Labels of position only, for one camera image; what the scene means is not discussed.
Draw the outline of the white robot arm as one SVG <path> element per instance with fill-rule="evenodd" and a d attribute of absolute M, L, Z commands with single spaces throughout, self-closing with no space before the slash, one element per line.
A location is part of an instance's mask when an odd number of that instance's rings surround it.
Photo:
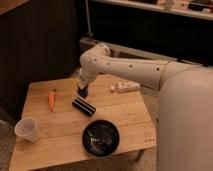
<path fill-rule="evenodd" d="M 156 171 L 213 171 L 213 69 L 166 60 L 115 58 L 99 43 L 80 57 L 78 94 L 100 73 L 159 92 Z"/>

